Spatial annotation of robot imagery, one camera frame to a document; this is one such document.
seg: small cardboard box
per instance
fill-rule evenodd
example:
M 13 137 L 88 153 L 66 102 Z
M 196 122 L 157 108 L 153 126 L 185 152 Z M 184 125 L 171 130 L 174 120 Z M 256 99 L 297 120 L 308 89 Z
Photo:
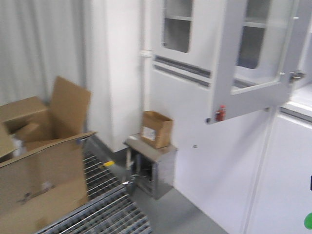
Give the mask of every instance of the small cardboard box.
M 155 111 L 143 112 L 141 138 L 154 148 L 162 148 L 170 144 L 173 120 Z
M 57 77 L 50 107 L 37 97 L 0 106 L 0 233 L 30 234 L 87 201 L 80 139 L 90 92 Z M 15 150 L 10 134 L 24 141 Z

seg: cabinet shelf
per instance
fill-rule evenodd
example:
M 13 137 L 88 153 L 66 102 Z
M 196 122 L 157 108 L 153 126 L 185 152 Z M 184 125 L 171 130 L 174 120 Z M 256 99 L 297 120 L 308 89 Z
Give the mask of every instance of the cabinet shelf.
M 192 17 L 188 16 L 168 16 L 166 15 L 166 19 L 172 19 L 172 20 L 184 20 L 184 21 L 192 21 Z
M 253 28 L 265 28 L 266 22 L 264 19 L 261 18 L 247 17 L 244 22 L 244 26 Z

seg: stainless steel box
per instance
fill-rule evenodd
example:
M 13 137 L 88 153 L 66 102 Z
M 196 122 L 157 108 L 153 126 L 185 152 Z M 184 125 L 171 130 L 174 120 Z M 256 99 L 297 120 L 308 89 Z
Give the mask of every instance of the stainless steel box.
M 173 145 L 154 149 L 143 142 L 139 134 L 125 141 L 127 170 L 135 177 L 135 184 L 155 199 L 159 199 L 173 188 L 177 148 Z

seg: metal grating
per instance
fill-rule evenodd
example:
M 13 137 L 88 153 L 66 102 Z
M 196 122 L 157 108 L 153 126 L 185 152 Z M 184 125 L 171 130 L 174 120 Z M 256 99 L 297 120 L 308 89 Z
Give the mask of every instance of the metal grating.
M 92 201 L 37 234 L 151 234 L 146 215 L 102 162 L 87 152 L 84 164 Z
M 84 170 L 90 200 L 120 185 L 117 177 L 91 152 L 85 153 Z

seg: white cabinet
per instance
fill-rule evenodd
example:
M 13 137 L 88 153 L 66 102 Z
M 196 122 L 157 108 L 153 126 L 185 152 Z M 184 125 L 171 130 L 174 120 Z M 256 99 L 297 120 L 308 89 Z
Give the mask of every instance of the white cabinet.
M 153 1 L 153 65 L 205 82 L 209 123 L 281 105 L 311 11 L 310 0 Z
M 279 115 L 265 157 L 247 234 L 310 234 L 312 125 Z
M 242 234 L 269 113 L 209 125 L 207 87 L 161 71 L 151 86 L 151 109 L 174 119 L 175 187 L 228 233 Z

